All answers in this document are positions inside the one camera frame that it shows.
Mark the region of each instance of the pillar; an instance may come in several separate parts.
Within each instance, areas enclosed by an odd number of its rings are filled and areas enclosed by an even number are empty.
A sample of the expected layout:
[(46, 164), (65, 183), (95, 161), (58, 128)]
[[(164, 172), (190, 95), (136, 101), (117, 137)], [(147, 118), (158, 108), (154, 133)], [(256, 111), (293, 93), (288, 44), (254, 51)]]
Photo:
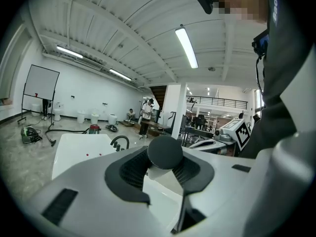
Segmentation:
[(177, 116), (174, 121), (174, 126), (172, 130), (172, 138), (178, 139), (179, 137), (179, 132), (180, 132), (180, 127), (181, 127), (181, 121), (182, 121), (182, 115), (185, 114), (183, 113), (183, 110), (186, 110), (183, 108), (183, 105), (186, 105), (186, 94), (187, 94), (187, 84), (182, 83), (180, 87), (180, 92), (179, 92), (179, 97), (178, 97), (178, 106), (177, 106)]

